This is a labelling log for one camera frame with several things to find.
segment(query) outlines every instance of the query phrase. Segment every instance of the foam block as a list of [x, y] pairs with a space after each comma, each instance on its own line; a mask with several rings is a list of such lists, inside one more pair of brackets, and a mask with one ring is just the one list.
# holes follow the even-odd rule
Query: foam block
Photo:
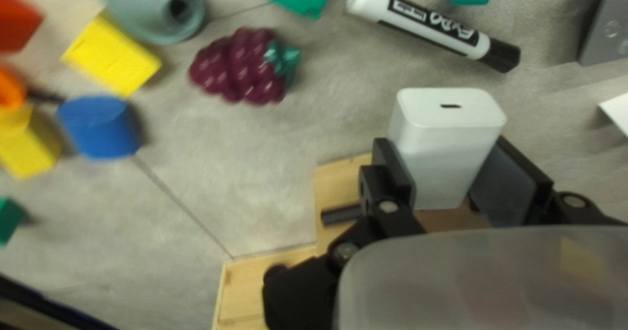
[[50, 170], [61, 154], [61, 142], [33, 106], [0, 111], [0, 164], [16, 179]]
[[20, 206], [7, 198], [0, 198], [0, 247], [9, 242], [24, 215]]
[[61, 59], [123, 98], [161, 68], [157, 57], [117, 29], [103, 14], [87, 25]]
[[606, 115], [628, 136], [628, 93], [599, 104]]
[[22, 0], [0, 0], [0, 52], [17, 52], [42, 23], [43, 16]]

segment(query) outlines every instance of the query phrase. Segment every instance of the yellow rectangular block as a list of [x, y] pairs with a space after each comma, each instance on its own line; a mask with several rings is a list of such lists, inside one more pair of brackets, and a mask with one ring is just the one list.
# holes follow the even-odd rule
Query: yellow rectangular block
[[161, 68], [161, 61], [98, 15], [61, 60], [126, 98]]
[[0, 111], [0, 164], [16, 179], [51, 169], [61, 155], [61, 141], [30, 104]]

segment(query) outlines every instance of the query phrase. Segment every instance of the white power adapter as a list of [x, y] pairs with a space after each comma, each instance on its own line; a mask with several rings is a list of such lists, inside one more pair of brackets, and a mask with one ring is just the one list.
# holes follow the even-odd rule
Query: white power adapter
[[414, 181], [414, 209], [460, 206], [506, 121], [481, 89], [399, 91], [388, 139]]

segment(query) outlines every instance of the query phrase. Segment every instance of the toy fruit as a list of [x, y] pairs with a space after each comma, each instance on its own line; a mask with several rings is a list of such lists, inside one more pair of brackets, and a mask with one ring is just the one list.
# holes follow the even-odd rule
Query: toy fruit
[[228, 102], [280, 102], [294, 78], [300, 51], [284, 49], [268, 28], [239, 28], [197, 53], [190, 79]]

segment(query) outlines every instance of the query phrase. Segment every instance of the wooden block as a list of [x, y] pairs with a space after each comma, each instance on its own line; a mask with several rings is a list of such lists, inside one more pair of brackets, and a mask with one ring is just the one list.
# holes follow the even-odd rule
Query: wooden block
[[33, 106], [0, 111], [0, 163], [16, 179], [50, 170], [61, 155], [61, 142]]
[[87, 25], [61, 59], [123, 98], [161, 68], [157, 57], [114, 27], [105, 14]]
[[264, 329], [262, 287], [271, 266], [288, 267], [316, 254], [315, 246], [224, 264], [214, 314], [214, 330]]
[[43, 16], [22, 0], [0, 0], [0, 52], [17, 52], [33, 36]]

